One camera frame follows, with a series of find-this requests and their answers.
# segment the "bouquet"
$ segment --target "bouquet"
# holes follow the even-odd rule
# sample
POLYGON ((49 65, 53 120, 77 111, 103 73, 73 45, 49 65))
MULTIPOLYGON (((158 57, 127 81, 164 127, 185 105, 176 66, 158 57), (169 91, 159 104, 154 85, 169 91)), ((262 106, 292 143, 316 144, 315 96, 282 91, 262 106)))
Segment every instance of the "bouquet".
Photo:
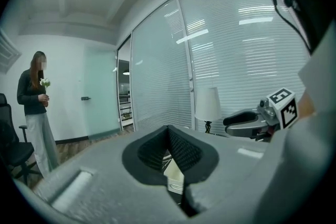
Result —
POLYGON ((48 78, 41 79, 40 85, 46 87, 46 92, 47 92, 47 88, 50 86, 50 80, 48 78))

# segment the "baseboard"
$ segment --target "baseboard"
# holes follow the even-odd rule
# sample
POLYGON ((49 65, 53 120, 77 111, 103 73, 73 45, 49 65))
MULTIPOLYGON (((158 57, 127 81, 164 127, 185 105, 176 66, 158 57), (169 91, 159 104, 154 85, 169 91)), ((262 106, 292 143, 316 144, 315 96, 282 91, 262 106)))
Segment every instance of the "baseboard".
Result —
POLYGON ((109 131, 98 133, 98 134, 93 134, 93 135, 90 135, 90 136, 82 136, 82 137, 77 137, 77 138, 57 140, 55 142, 56 142, 56 145, 59 145, 59 144, 80 142, 80 141, 84 141, 84 140, 96 140, 96 139, 103 138, 105 136, 109 136, 109 135, 112 135, 112 134, 117 134, 119 132, 121 132, 120 128, 114 129, 114 130, 109 130, 109 131))
POLYGON ((121 129, 117 128, 117 129, 114 129, 114 130, 109 130, 109 131, 106 131, 106 132, 89 135, 89 140, 101 139, 103 137, 110 136, 112 134, 117 134, 117 133, 120 133, 120 132, 121 132, 121 129))
POLYGON ((56 145, 60 145, 60 144, 67 144, 67 143, 74 143, 74 142, 80 142, 80 141, 84 141, 84 140, 88 140, 89 137, 88 136, 82 136, 82 137, 77 137, 77 138, 70 138, 70 139, 64 139, 64 140, 57 140, 56 145))

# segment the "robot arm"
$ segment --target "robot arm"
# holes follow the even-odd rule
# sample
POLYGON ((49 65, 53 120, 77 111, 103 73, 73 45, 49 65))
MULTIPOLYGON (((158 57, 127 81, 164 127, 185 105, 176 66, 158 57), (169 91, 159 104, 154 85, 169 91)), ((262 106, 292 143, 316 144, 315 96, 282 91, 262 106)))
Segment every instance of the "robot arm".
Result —
POLYGON ((240 110, 225 118, 225 132, 232 136, 262 139, 271 127, 274 131, 289 128, 299 118, 295 93, 281 88, 258 104, 256 109, 240 110))

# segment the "lamp base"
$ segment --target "lamp base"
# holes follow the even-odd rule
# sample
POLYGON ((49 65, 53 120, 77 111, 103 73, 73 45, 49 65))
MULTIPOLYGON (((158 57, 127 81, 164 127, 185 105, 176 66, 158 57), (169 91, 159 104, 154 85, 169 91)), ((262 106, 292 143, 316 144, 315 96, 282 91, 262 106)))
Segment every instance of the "lamp base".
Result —
POLYGON ((205 122, 205 133, 209 134, 210 133, 210 129, 211 129, 211 121, 206 121, 205 122))

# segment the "woman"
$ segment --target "woman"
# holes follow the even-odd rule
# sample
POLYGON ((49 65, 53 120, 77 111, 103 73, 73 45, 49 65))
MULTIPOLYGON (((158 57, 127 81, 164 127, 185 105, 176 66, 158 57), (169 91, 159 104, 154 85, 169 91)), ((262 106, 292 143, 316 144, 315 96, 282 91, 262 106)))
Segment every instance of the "woman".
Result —
POLYGON ((30 62, 30 69, 22 73, 17 87, 17 102, 24 105, 28 137, 33 144, 36 163, 43 177, 59 163, 46 113, 49 96, 46 95, 45 87, 39 83, 44 78, 46 63, 46 55, 41 51, 36 52, 30 62))

